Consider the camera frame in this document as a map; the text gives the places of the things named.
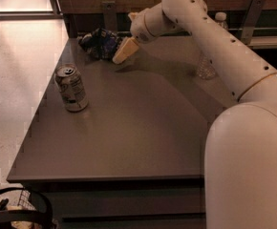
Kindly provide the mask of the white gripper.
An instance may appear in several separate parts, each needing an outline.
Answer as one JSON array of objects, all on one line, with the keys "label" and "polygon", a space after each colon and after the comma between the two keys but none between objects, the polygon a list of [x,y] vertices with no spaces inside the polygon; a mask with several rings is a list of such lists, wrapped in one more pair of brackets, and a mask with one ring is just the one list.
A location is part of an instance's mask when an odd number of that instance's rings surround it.
[{"label": "white gripper", "polygon": [[119,45],[114,57],[115,64],[121,64],[129,56],[134,54],[139,49],[139,43],[150,43],[155,37],[148,31],[145,15],[147,9],[140,12],[130,12],[128,17],[131,20],[130,33],[133,37],[125,37]]}]

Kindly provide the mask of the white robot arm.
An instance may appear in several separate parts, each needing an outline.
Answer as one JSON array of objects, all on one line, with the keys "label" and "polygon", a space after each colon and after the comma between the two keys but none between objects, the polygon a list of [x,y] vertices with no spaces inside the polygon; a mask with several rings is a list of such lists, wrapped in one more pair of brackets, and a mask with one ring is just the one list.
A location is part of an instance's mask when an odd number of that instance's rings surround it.
[{"label": "white robot arm", "polygon": [[203,0],[161,0],[132,12],[123,62],[141,43],[184,30],[237,103],[213,122],[205,143],[207,229],[277,229],[277,70],[207,14]]}]

